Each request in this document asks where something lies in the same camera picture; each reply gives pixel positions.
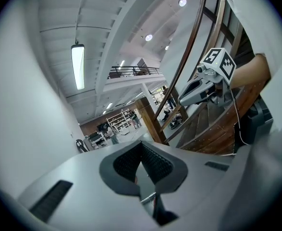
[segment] white ceiling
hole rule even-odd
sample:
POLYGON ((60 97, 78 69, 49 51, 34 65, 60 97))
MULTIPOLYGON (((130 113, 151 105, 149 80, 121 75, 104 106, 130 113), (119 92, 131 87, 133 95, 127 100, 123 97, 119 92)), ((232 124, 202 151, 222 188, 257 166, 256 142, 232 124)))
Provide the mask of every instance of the white ceiling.
MULTIPOLYGON (((93 93, 100 60, 109 34, 127 1, 39 0, 40 35, 49 68, 67 98, 80 93, 93 93), (72 67, 71 46, 75 44, 75 37, 80 44, 85 45, 86 49, 85 88, 83 90, 76 88, 72 67)), ((182 8, 179 7, 178 0, 156 0, 144 11, 131 35, 127 37, 128 40, 125 44, 131 46, 126 47, 128 52, 121 52, 114 59, 114 65, 120 64, 122 59, 125 60, 125 65, 131 65, 140 58, 141 52, 142 57, 152 57, 156 61, 161 60, 164 48, 179 24, 181 11, 182 8), (154 35, 152 41, 148 43, 145 42, 147 33, 154 35)), ((149 90, 153 90, 163 84, 165 82, 152 82, 147 83, 147 87, 149 90)), ((102 114, 109 103, 113 103, 112 108, 115 108, 116 105, 133 100, 140 92, 139 86, 133 86, 103 93, 98 99, 96 95, 91 94, 85 99, 72 103, 72 107, 77 120, 82 123, 95 114, 102 114)))

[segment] wire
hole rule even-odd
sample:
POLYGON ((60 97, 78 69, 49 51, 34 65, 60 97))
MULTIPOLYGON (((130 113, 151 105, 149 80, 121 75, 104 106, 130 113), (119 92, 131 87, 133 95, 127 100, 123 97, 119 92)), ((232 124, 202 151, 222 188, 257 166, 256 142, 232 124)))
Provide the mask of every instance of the wire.
POLYGON ((235 106, 235 110, 236 110, 236 114, 237 114, 237 118, 238 118, 238 126, 239 126, 239 136, 240 136, 240 139, 242 141, 243 144, 246 144, 246 145, 249 145, 248 143, 245 143, 241 137, 241 126, 240 126, 240 118, 239 118, 239 113, 238 113, 238 109, 237 109, 237 100, 236 98, 233 96, 233 91, 232 89, 230 89, 231 91, 231 95, 232 95, 232 98, 233 98, 233 104, 235 106))

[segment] white shelving unit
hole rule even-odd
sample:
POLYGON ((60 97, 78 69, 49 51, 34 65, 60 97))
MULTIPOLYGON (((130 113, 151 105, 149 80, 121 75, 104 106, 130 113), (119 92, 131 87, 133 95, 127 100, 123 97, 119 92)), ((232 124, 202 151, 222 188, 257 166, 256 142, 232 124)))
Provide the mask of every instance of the white shelving unit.
POLYGON ((129 118, 129 109, 121 111, 119 114, 107 118, 107 122, 110 126, 114 126, 115 129, 120 132, 125 128, 129 127, 128 121, 129 118))

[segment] black balcony railing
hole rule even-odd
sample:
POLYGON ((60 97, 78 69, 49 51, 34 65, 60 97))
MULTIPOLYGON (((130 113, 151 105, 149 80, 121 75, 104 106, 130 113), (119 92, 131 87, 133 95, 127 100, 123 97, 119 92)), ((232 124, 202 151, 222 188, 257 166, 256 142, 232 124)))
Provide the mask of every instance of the black balcony railing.
POLYGON ((113 66, 108 79, 141 75, 162 75, 162 72, 154 67, 113 66))

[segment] brown wall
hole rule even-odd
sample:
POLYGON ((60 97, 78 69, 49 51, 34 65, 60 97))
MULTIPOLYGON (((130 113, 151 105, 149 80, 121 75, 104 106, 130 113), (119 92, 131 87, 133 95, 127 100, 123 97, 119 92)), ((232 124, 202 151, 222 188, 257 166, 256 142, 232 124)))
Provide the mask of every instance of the brown wall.
POLYGON ((95 132, 96 130, 98 131, 98 128, 97 128, 98 125, 100 125, 101 123, 106 122, 107 118, 110 118, 112 116, 115 116, 115 115, 119 114, 122 109, 123 110, 127 110, 127 109, 134 110, 134 109, 136 109, 136 105, 135 105, 135 103, 133 103, 133 104, 125 106, 125 107, 123 107, 121 109, 112 111, 112 112, 110 112, 110 113, 108 113, 108 114, 106 114, 104 116, 102 115, 100 117, 97 117, 97 119, 92 120, 92 121, 90 121, 88 123, 85 123, 85 124, 81 125, 80 128, 81 128, 83 134, 84 135, 90 135, 91 133, 95 132))

